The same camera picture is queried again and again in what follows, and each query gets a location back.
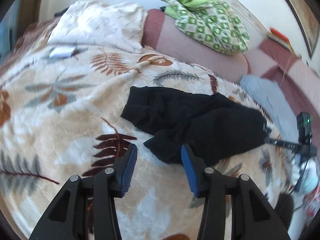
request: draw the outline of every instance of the black cloth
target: black cloth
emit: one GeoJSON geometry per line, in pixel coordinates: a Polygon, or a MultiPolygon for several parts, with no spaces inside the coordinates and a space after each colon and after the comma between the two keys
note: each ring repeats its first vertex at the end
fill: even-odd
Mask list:
{"type": "Polygon", "coordinates": [[[154,135],[144,145],[165,163],[181,163],[189,143],[211,166],[264,144],[266,120],[255,109],[225,96],[186,93],[165,87],[131,87],[121,117],[154,135]]]}

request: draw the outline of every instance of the leaf pattern blanket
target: leaf pattern blanket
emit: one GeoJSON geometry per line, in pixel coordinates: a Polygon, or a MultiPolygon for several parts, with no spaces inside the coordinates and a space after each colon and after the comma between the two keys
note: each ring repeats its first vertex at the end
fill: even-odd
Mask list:
{"type": "MultiPolygon", "coordinates": [[[[193,199],[181,165],[162,163],[144,147],[151,135],[120,118],[130,87],[219,92],[263,110],[237,84],[151,49],[134,54],[82,45],[70,58],[49,59],[53,48],[39,41],[0,79],[0,209],[12,228],[28,239],[71,175],[95,175],[135,143],[131,187],[116,199],[123,239],[196,239],[204,201],[193,199]]],[[[269,119],[268,125],[277,138],[269,119]]],[[[274,207],[286,187],[283,164],[280,149],[263,145],[222,160],[216,169],[233,177],[248,174],[274,207]]],[[[92,200],[88,212],[93,238],[92,200]]],[[[229,198],[226,216],[230,239],[229,198]]]]}

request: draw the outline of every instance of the green patterned pillow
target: green patterned pillow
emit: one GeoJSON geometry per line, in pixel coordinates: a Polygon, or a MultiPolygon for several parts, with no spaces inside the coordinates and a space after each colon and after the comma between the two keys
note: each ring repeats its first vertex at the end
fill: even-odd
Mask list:
{"type": "Polygon", "coordinates": [[[249,35],[241,19],[225,0],[161,0],[165,13],[189,37],[223,54],[248,50],[249,35]]]}

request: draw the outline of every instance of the blue object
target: blue object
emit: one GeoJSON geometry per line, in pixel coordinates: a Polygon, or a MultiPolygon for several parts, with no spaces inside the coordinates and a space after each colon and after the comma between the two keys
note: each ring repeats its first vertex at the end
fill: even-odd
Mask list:
{"type": "Polygon", "coordinates": [[[129,190],[134,167],[135,167],[136,161],[137,161],[137,157],[138,157],[138,150],[137,150],[137,147],[135,146],[132,148],[131,155],[128,159],[126,167],[124,168],[124,172],[123,172],[122,176],[119,178],[119,180],[121,180],[120,191],[123,196],[129,190]]]}
{"type": "Polygon", "coordinates": [[[182,159],[183,168],[186,172],[186,176],[188,179],[190,191],[195,195],[195,197],[198,197],[199,188],[198,188],[197,175],[194,167],[192,166],[191,160],[188,155],[188,151],[185,146],[181,147],[181,159],[182,159]]]}
{"type": "Polygon", "coordinates": [[[0,64],[17,42],[17,22],[20,0],[15,0],[0,22],[0,64]]]}
{"type": "Polygon", "coordinates": [[[267,111],[282,140],[298,142],[297,117],[277,83],[254,75],[244,75],[240,86],[267,111]]]}

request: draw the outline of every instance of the metal screw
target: metal screw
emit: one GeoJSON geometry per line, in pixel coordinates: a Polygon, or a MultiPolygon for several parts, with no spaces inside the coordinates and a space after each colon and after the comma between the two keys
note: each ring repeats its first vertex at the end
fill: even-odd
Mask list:
{"type": "Polygon", "coordinates": [[[211,168],[211,167],[206,167],[206,168],[204,169],[204,171],[205,171],[205,173],[208,173],[208,174],[214,173],[214,169],[211,168]]]}
{"type": "Polygon", "coordinates": [[[114,171],[115,171],[115,170],[114,170],[113,168],[106,168],[106,169],[104,170],[104,172],[105,172],[106,174],[112,174],[114,171]]]}
{"type": "Polygon", "coordinates": [[[72,175],[72,176],[70,177],[70,180],[71,180],[71,181],[77,181],[78,178],[79,178],[78,175],[72,175]]]}
{"type": "Polygon", "coordinates": [[[250,177],[247,174],[242,174],[240,178],[244,181],[248,181],[250,179],[250,177]]]}

